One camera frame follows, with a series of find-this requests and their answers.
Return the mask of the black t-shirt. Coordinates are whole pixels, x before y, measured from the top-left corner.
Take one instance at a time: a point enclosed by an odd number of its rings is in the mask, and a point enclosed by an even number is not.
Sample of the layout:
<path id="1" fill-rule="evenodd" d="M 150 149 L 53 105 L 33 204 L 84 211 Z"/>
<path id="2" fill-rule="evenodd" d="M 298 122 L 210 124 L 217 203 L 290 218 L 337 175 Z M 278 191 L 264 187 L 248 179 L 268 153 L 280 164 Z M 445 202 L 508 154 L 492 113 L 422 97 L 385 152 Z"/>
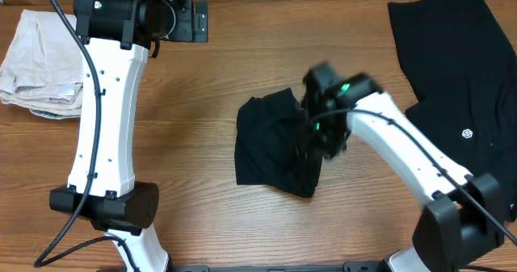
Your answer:
<path id="1" fill-rule="evenodd" d="M 310 153 L 311 132 L 290 88 L 252 97 L 237 112 L 236 183 L 266 185 L 301 198 L 313 197 L 322 156 Z"/>

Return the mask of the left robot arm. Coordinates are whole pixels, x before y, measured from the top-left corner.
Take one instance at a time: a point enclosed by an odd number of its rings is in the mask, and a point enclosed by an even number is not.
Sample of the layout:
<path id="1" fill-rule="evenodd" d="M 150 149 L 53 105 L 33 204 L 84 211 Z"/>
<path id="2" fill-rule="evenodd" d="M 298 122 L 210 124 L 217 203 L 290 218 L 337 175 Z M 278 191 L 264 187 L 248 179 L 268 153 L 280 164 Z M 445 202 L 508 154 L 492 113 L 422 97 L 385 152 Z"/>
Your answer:
<path id="1" fill-rule="evenodd" d="M 69 31 L 80 48 L 83 97 L 78 146 L 54 211 L 83 218 L 112 241 L 128 271 L 170 271 L 153 226 L 159 190 L 132 163 L 138 89 L 163 42 L 204 43 L 208 4 L 192 0 L 74 0 Z"/>

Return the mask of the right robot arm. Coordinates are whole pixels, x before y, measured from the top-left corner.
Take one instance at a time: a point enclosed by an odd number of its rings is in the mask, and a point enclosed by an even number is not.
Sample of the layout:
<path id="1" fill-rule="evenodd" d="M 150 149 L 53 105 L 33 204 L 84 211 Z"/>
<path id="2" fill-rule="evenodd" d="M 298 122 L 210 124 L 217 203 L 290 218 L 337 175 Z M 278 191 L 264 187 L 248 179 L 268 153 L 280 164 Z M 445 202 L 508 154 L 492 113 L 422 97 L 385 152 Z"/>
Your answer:
<path id="1" fill-rule="evenodd" d="M 345 271 L 459 271 L 499 248 L 508 231 L 498 182 L 472 175 L 439 150 L 366 73 L 340 77 L 327 63 L 303 78 L 307 136 L 301 153 L 329 160 L 349 136 L 369 144 L 406 184 L 421 209 L 412 243 Z"/>

